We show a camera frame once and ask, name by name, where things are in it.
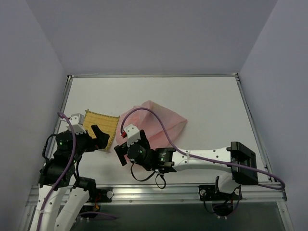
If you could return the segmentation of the pink plastic bag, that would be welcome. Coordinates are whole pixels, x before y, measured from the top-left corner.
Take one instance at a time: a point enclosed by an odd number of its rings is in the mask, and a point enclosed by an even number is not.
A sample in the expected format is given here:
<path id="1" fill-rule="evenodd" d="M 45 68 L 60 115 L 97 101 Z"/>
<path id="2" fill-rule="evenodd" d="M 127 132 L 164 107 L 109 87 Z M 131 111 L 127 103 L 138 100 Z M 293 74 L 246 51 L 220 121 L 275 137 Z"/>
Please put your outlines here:
<path id="1" fill-rule="evenodd" d="M 178 138 L 188 120 L 176 112 L 165 108 L 152 101 L 146 101 L 140 106 L 134 106 L 120 116 L 116 128 L 116 143 L 122 145 L 127 141 L 121 136 L 121 125 L 135 125 L 139 130 L 144 130 L 152 149 L 170 147 L 170 143 L 163 131 L 165 129 L 172 142 Z"/>

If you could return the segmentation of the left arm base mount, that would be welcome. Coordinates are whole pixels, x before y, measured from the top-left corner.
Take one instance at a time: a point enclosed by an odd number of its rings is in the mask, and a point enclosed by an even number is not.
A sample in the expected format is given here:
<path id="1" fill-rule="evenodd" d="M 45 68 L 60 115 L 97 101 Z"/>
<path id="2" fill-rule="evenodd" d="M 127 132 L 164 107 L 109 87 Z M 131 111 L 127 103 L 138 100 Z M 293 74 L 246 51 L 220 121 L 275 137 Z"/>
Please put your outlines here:
<path id="1" fill-rule="evenodd" d="M 98 187 L 95 193 L 90 195 L 89 200 L 82 207 L 82 211 L 98 212 L 102 204 L 112 202 L 113 195 L 113 187 Z"/>

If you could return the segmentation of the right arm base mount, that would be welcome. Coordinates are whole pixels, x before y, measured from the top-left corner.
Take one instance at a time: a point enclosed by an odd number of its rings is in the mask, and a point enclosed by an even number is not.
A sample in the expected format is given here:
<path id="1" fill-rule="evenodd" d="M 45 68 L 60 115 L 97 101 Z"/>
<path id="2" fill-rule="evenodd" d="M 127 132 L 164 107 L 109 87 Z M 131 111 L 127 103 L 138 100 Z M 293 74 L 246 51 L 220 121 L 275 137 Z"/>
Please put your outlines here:
<path id="1" fill-rule="evenodd" d="M 241 186 L 238 186 L 232 193 L 224 193 L 216 189 L 214 185 L 198 186 L 199 198 L 207 213 L 224 219 L 227 219 L 238 208 L 243 199 L 241 189 Z"/>

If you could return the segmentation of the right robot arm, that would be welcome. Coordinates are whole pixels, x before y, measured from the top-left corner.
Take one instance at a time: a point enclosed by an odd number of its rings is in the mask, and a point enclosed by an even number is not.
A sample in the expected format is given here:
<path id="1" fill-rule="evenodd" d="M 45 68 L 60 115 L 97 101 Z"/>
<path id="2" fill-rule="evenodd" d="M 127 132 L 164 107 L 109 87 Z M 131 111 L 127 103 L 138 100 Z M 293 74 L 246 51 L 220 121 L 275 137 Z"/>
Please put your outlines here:
<path id="1" fill-rule="evenodd" d="M 188 169 L 222 171 L 216 177 L 214 194 L 226 198 L 241 185 L 257 185 L 256 154 L 240 142 L 214 150 L 183 150 L 174 147 L 152 149 L 143 130 L 127 130 L 128 141 L 114 150 L 121 165 L 130 161 L 162 179 L 167 173 Z"/>

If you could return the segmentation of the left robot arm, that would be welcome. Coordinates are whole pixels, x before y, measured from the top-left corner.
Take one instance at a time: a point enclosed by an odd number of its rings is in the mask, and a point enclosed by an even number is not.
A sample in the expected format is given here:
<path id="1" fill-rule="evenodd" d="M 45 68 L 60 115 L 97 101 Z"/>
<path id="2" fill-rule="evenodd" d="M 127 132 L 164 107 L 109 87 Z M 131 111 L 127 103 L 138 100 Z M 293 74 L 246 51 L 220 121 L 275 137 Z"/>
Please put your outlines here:
<path id="1" fill-rule="evenodd" d="M 104 149 L 110 136 L 97 125 L 91 129 L 95 138 L 87 131 L 74 134 L 70 130 L 55 136 L 56 151 L 40 170 L 38 202 L 30 230 L 68 231 L 84 204 L 96 198 L 95 180 L 81 177 L 77 165 L 84 153 Z"/>

